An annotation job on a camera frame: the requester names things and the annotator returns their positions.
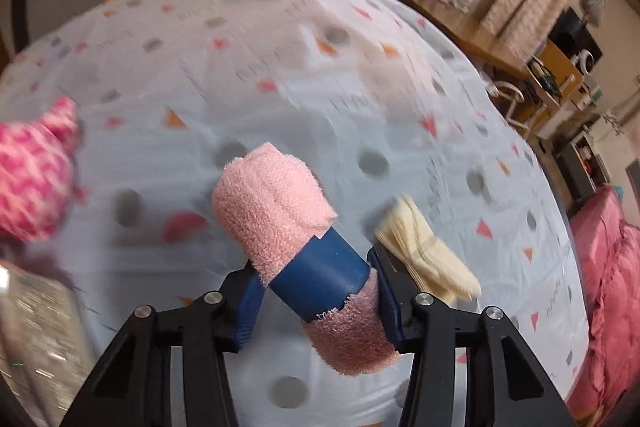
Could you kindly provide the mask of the ornate gold tissue box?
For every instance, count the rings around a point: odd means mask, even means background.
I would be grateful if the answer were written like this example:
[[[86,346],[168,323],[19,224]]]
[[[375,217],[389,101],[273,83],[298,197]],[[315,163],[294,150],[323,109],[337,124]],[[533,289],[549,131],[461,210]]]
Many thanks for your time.
[[[1,263],[1,378],[37,426],[61,424],[94,365],[73,291]]]

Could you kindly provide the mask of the pink spotted plush toy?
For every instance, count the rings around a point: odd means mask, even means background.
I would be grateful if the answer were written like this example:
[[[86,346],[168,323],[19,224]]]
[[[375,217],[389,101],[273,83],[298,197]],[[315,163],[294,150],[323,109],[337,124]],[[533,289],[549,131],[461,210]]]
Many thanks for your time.
[[[1,125],[1,236],[21,243],[50,239],[74,196],[77,104],[61,96],[33,121]]]

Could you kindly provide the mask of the cream cloth bundle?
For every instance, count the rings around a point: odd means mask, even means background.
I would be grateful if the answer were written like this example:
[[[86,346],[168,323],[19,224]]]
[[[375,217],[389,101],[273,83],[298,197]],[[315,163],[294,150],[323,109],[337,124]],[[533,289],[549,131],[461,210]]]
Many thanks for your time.
[[[375,229],[375,237],[405,265],[422,293],[430,293],[449,306],[482,295],[475,275],[433,232],[411,197],[397,199]]]

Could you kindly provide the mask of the wooden side desk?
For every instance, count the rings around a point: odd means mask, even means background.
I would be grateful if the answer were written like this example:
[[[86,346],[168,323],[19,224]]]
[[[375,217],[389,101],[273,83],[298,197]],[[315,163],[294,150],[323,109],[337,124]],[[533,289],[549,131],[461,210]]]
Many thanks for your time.
[[[464,54],[478,58],[520,81],[527,81],[538,98],[551,108],[557,108],[584,85],[582,75],[567,58],[550,43],[540,52],[540,61],[553,72],[562,98],[553,98],[532,75],[527,62],[480,24],[470,14],[464,14],[438,0],[398,0],[408,5],[442,31]]]

